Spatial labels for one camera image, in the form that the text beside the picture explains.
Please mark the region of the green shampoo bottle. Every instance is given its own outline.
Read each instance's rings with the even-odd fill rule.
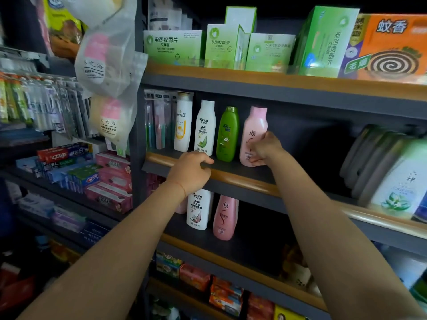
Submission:
[[[226,107],[222,114],[218,139],[216,141],[216,158],[231,162],[236,152],[239,136],[239,114],[237,107]]]

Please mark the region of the white shampoo bottle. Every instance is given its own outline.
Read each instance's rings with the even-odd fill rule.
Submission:
[[[201,101],[201,108],[195,124],[194,150],[212,156],[215,138],[215,102]]]
[[[198,230],[205,230],[211,216],[214,194],[208,190],[198,190],[188,196],[187,224]]]
[[[188,151],[191,135],[191,115],[193,112],[193,101],[190,93],[178,92],[176,105],[175,141],[173,148],[178,151]]]

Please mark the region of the wooden shelf edge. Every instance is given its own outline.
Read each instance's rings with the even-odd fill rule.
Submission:
[[[172,167],[177,161],[177,159],[175,158],[150,152],[147,152],[146,159],[149,162],[157,163],[168,167]],[[246,188],[251,191],[256,191],[259,193],[272,195],[280,198],[279,190],[275,184],[254,180],[248,177],[243,177],[240,175],[223,172],[216,169],[212,169],[211,178],[230,185]],[[422,239],[427,239],[427,224],[424,224],[422,222],[395,218],[389,215],[362,208],[360,206],[346,204],[339,201],[334,201],[334,203],[337,204],[339,208],[352,219],[406,233],[408,235],[419,237]]]
[[[148,62],[145,71],[148,74],[155,75],[172,75],[187,78],[203,78],[227,82],[427,101],[427,86],[411,83],[396,83],[393,81],[353,80],[233,69],[212,69],[158,64],[152,61]]]
[[[146,289],[147,292],[148,293],[156,292],[156,290],[153,289],[153,287],[156,287],[157,290],[161,290],[163,292],[166,292],[167,294],[173,295],[176,299],[182,301],[185,304],[193,306],[194,308],[200,310],[204,314],[208,314],[215,319],[235,320],[235,318],[228,317],[226,314],[222,313],[221,311],[216,310],[214,306],[210,307],[210,306],[208,306],[208,305],[206,305],[206,304],[182,293],[181,291],[176,290],[175,288],[163,283],[162,281],[159,281],[158,279],[150,277],[148,279],[148,284],[147,284],[147,289]]]
[[[247,277],[253,281],[261,283],[269,288],[275,289],[279,292],[285,293],[297,300],[303,301],[311,306],[319,308],[328,312],[326,304],[322,298],[314,296],[306,291],[303,291],[299,288],[293,287],[290,284],[281,282],[267,275],[261,274],[255,270],[249,269],[243,265],[230,261],[224,257],[216,255],[214,253],[208,252],[200,247],[189,244],[188,242],[182,241],[173,236],[162,234],[161,239],[163,242],[166,242],[170,245],[178,247],[186,252],[189,252],[193,255],[196,255],[204,260],[207,260],[211,263],[217,264],[221,267],[224,267],[228,270],[231,270],[237,274],[240,274],[244,277]]]

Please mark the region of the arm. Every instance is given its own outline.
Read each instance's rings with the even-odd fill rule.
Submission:
[[[251,161],[268,165],[298,244],[333,319],[425,318],[369,239],[312,181],[270,132],[252,143]]]
[[[157,242],[179,203],[201,189],[211,170],[206,154],[184,153],[166,182],[88,250],[18,320],[125,319]]]

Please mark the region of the hand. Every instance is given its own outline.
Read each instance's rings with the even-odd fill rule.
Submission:
[[[211,169],[201,168],[201,162],[213,164],[214,160],[198,151],[183,153],[170,169],[166,181],[182,185],[186,195],[200,190],[211,177]]]
[[[257,142],[248,142],[247,145],[256,153],[249,159],[253,166],[268,165],[268,160],[271,157],[281,151],[284,152],[280,140],[271,131],[267,131],[263,139]]]

